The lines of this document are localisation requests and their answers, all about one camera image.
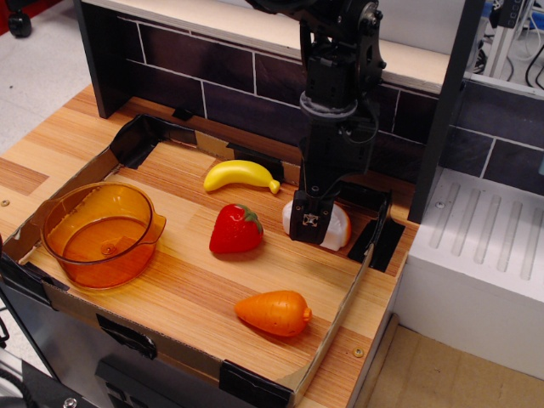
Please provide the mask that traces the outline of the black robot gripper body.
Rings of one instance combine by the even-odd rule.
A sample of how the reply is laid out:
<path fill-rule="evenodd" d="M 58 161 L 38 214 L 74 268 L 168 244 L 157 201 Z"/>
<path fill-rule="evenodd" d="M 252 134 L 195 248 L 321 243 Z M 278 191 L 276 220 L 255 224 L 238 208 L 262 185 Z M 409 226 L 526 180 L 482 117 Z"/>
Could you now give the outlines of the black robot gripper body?
<path fill-rule="evenodd" d="M 348 176 L 367 171 L 379 121 L 373 112 L 308 119 L 308 133 L 299 144 L 302 163 L 296 197 L 329 199 L 340 193 Z"/>

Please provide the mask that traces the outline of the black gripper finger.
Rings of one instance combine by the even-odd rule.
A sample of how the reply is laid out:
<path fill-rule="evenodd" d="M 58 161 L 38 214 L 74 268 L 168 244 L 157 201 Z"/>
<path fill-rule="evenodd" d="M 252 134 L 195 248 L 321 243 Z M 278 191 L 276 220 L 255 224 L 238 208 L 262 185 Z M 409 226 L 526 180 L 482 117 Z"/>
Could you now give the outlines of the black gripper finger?
<path fill-rule="evenodd" d="M 288 235 L 293 241 L 321 244 L 326 237 L 334 195 L 313 197 L 304 190 L 297 190 L 292 201 Z"/>

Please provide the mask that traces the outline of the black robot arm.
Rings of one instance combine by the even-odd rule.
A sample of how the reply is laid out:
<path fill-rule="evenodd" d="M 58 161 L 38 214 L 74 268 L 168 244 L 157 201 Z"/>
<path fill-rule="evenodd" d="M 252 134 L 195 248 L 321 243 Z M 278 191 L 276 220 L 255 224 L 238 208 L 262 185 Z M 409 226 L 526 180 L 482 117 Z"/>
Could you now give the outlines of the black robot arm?
<path fill-rule="evenodd" d="M 320 244 L 332 219 L 340 183 L 367 171 L 379 129 L 369 92 L 382 80 L 383 18 L 376 1 L 252 1 L 267 14 L 299 24 L 306 85 L 299 105 L 309 119 L 302 138 L 299 188 L 290 216 L 294 241 Z"/>

